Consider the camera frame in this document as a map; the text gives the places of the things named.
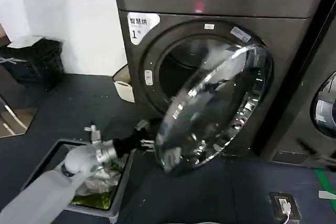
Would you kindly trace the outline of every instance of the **white cable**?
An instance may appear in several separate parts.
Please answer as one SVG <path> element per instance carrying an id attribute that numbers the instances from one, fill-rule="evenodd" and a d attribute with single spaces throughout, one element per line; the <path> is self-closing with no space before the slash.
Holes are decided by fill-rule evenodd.
<path id="1" fill-rule="evenodd" d="M 286 214 L 286 215 L 287 215 L 287 219 L 286 219 L 286 221 L 285 221 L 283 224 L 287 224 L 288 221 L 289 221 L 289 216 L 290 216 L 290 214 Z"/>
<path id="2" fill-rule="evenodd" d="M 290 213 L 292 212 L 291 204 L 290 202 L 287 202 L 286 199 L 279 199 L 279 202 L 282 212 L 287 215 L 287 218 L 283 224 L 287 224 L 289 222 Z"/>

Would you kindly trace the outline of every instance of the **round porthole window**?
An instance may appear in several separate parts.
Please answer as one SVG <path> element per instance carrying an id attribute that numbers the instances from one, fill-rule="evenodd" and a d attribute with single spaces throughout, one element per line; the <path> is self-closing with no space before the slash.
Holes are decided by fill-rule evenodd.
<path id="1" fill-rule="evenodd" d="M 316 93 L 311 106 L 311 116 L 319 131 L 336 138 L 336 72 Z"/>
<path id="2" fill-rule="evenodd" d="M 173 48 L 160 66 L 160 85 L 169 98 L 174 98 L 183 84 L 199 69 L 210 50 L 224 45 L 215 39 L 194 39 Z"/>

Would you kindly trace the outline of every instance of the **power outlet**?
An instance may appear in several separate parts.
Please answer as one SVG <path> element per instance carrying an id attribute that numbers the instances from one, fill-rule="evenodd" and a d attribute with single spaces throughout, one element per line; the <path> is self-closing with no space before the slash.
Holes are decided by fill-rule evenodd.
<path id="1" fill-rule="evenodd" d="M 283 204 L 285 202 L 289 202 L 290 205 L 291 205 L 291 207 L 290 207 L 291 208 L 291 213 L 290 213 L 289 219 L 292 219 L 292 220 L 299 220 L 300 219 L 300 214 L 299 214 L 299 211 L 298 211 L 298 207 L 297 207 L 297 205 L 295 203 L 295 200 L 294 200 L 292 195 L 286 194 L 286 193 L 271 192 L 269 194 L 269 197 L 270 197 L 271 202 L 272 202 L 274 214 L 277 218 L 285 219 L 287 217 L 287 215 L 282 210 L 281 203 Z"/>

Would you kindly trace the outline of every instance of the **dryer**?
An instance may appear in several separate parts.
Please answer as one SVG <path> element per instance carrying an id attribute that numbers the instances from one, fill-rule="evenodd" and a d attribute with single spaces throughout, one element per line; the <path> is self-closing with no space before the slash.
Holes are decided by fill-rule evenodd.
<path id="1" fill-rule="evenodd" d="M 161 118 L 185 81 L 218 46 L 263 44 L 274 80 L 239 138 L 245 153 L 296 54 L 320 0 L 117 0 L 135 103 Z"/>
<path id="2" fill-rule="evenodd" d="M 263 135 L 267 139 L 259 143 L 258 149 L 254 147 L 269 161 L 325 167 L 325 163 L 308 155 L 299 142 L 325 156 L 336 151 L 335 15 L 336 0 L 322 0 L 302 44 L 309 54 L 300 65 L 291 67 L 290 72 L 300 74 L 288 76 L 280 91 L 282 102 L 277 101 L 270 110 L 272 114 L 281 114 L 280 120 L 274 115 L 267 116 L 268 123 L 264 127 L 271 129 L 271 133 L 259 134 L 260 138 Z M 288 90 L 292 91 L 285 98 Z"/>

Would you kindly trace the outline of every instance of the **open door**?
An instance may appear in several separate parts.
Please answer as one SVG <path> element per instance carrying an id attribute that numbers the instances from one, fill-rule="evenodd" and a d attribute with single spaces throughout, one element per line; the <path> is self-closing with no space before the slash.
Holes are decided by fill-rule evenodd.
<path id="1" fill-rule="evenodd" d="M 166 173 L 199 167 L 224 150 L 262 102 L 272 58 L 263 45 L 219 46 L 183 85 L 155 140 Z"/>

